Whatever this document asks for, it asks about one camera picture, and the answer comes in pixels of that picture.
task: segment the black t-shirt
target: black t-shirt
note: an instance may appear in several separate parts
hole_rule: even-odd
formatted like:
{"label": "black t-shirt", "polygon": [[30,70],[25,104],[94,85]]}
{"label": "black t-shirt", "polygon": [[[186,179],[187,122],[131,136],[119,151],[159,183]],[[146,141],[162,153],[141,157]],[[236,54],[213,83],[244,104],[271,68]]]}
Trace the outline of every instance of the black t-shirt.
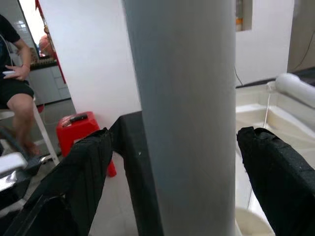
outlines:
{"label": "black t-shirt", "polygon": [[3,39],[15,43],[20,40],[20,36],[2,15],[0,15],[0,35],[2,36],[0,36],[0,78],[3,78],[2,72],[8,70],[5,65],[11,65],[10,54]]}

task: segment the man's leg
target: man's leg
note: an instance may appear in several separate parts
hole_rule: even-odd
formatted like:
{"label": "man's leg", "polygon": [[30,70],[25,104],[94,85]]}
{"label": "man's leg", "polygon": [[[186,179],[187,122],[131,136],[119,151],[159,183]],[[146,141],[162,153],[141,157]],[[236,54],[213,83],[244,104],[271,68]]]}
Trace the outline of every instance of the man's leg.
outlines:
{"label": "man's leg", "polygon": [[26,148],[32,149],[32,143],[27,136],[34,121],[33,98],[24,93],[19,93],[10,98],[7,106],[14,112],[13,127],[17,141]]}

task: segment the white cabinet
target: white cabinet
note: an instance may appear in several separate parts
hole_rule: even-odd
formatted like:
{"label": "white cabinet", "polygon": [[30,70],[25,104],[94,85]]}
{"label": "white cabinet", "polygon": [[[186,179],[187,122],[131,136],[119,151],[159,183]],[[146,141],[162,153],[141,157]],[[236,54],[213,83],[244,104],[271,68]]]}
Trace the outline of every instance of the white cabinet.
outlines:
{"label": "white cabinet", "polygon": [[70,98],[68,87],[57,66],[32,70],[28,81],[35,92],[37,105]]}

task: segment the white pipe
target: white pipe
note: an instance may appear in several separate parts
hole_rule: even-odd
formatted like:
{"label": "white pipe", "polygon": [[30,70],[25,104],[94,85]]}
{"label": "white pipe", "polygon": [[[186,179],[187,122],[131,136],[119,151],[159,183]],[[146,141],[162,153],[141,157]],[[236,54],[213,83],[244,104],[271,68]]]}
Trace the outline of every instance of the white pipe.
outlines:
{"label": "white pipe", "polygon": [[296,75],[285,73],[278,76],[276,89],[315,108],[315,87],[301,81]]}
{"label": "white pipe", "polygon": [[125,0],[165,236],[232,236],[235,2]]}

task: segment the man's arm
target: man's arm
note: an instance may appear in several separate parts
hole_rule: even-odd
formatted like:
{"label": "man's arm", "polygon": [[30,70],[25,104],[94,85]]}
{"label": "man's arm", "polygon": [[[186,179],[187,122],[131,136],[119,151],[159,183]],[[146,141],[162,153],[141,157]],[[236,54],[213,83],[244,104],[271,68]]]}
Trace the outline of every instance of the man's arm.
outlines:
{"label": "man's arm", "polygon": [[6,65],[5,67],[9,70],[14,70],[15,73],[11,75],[7,75],[5,79],[16,79],[16,80],[25,80],[27,75],[30,72],[31,66],[31,51],[28,45],[22,40],[19,39],[18,41],[13,43],[19,50],[20,57],[22,59],[22,66],[9,66]]}

